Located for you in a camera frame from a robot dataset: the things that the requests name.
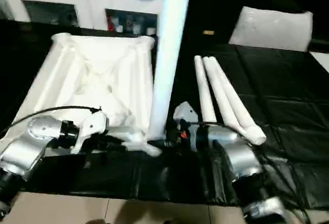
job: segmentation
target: tiled floor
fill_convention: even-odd
[[[326,212],[309,213],[313,223]],[[4,224],[245,224],[239,208],[22,193]]]

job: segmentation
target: black tablecloth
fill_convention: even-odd
[[[13,119],[45,59],[51,35],[111,36],[102,31],[51,25],[0,22],[8,39],[2,45],[1,126]],[[200,115],[193,57],[213,55],[220,62],[246,107],[267,135],[268,157],[285,175],[305,208],[329,209],[329,74],[309,53],[182,43],[169,116],[183,101]],[[218,120],[220,115],[215,110]],[[266,165],[287,204],[296,200]],[[26,191],[98,197],[237,205],[221,155],[109,152],[48,157]]]

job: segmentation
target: white cabinet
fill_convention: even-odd
[[[120,19],[119,23],[126,29],[127,20],[137,20],[143,31],[146,27],[158,27],[163,0],[90,0],[94,28],[107,30],[109,20]]]
[[[88,0],[7,0],[7,4],[16,21],[46,23],[49,20],[53,24],[71,22],[93,28]]]
[[[124,33],[158,31],[163,0],[6,0],[16,21],[74,25]]]

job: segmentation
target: cable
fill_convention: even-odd
[[[223,127],[226,128],[230,128],[222,123],[219,122],[211,122],[211,121],[205,121],[205,122],[190,122],[190,124],[193,125],[221,125]],[[306,212],[306,209],[304,208],[304,204],[300,201],[299,196],[297,195],[297,193],[294,191],[294,189],[290,186],[288,180],[286,179],[286,177],[283,175],[283,173],[280,171],[280,169],[277,167],[277,165],[275,165],[275,163],[273,161],[271,161],[267,155],[265,154],[265,152],[263,151],[263,148],[261,148],[261,146],[257,146],[256,148],[258,148],[258,150],[261,152],[263,158],[267,161],[267,163],[272,166],[274,168],[274,170],[276,171],[276,173],[279,175],[279,177],[281,178],[281,180],[283,181],[283,183],[288,187],[288,189],[291,191],[291,193],[293,194],[293,197],[295,198],[295,201],[297,203],[298,208],[301,210],[304,219],[305,219],[305,223],[306,224],[311,224],[310,218],[308,213]]]
[[[5,133],[7,130],[9,130],[10,128],[12,128],[13,126],[16,126],[17,124],[23,122],[24,120],[27,120],[35,115],[39,115],[39,114],[43,114],[49,111],[55,111],[55,110],[62,110],[62,109],[88,109],[90,110],[92,113],[95,113],[99,110],[101,110],[101,108],[94,108],[94,107],[87,107],[87,106],[60,106],[60,107],[50,107],[50,108],[46,108],[40,111],[37,111],[35,113],[32,113],[30,115],[27,115],[15,122],[13,122],[12,124],[8,125],[7,127],[5,127],[4,129],[1,130],[0,134]]]
[[[213,121],[200,121],[200,122],[189,122],[192,125],[221,125],[224,127],[229,128],[228,126],[224,125],[223,123],[213,122]]]
[[[304,204],[300,201],[297,193],[295,192],[295,190],[291,187],[291,185],[289,184],[288,180],[286,179],[286,177],[283,175],[283,173],[280,171],[280,169],[277,167],[277,165],[271,160],[268,158],[268,156],[265,154],[265,152],[263,151],[263,148],[261,146],[257,146],[258,148],[258,151],[261,152],[263,158],[267,161],[267,163],[272,167],[274,168],[275,172],[279,175],[279,177],[281,178],[281,180],[283,181],[283,183],[289,188],[289,190],[292,192],[295,200],[296,200],[296,203],[297,203],[297,206],[298,208],[301,210],[303,216],[304,216],[304,219],[305,219],[305,223],[306,224],[312,224],[311,221],[310,221],[310,217],[308,215],[308,213],[306,212],[306,209],[304,208]]]

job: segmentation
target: white foam roll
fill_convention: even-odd
[[[251,117],[250,113],[241,101],[239,95],[236,93],[234,87],[227,78],[226,74],[224,73],[216,58],[210,57],[209,61],[215,66],[217,76],[222,84],[224,92],[235,113],[235,116],[241,127],[246,131],[246,134],[244,136],[252,144],[262,144],[266,140],[266,135],[263,133],[262,129],[255,124],[253,118]]]
[[[189,0],[163,1],[149,139],[164,137],[188,3]]]
[[[206,72],[202,63],[201,56],[196,55],[194,57],[194,64],[203,121],[216,122],[217,119],[214,107],[212,105]]]
[[[214,95],[216,97],[218,107],[220,108],[220,112],[221,112],[224,124],[226,126],[229,126],[233,129],[235,129],[236,131],[238,131],[239,133],[241,133],[244,136],[245,131],[242,129],[239,122],[237,121],[237,118],[230,105],[230,102],[227,99],[227,96],[224,92],[221,82],[218,79],[218,76],[216,75],[216,66],[213,64],[212,61],[209,60],[208,57],[204,57],[203,62],[206,67],[206,71],[207,71],[207,74],[208,74],[208,77],[210,80],[212,90],[214,91]]]

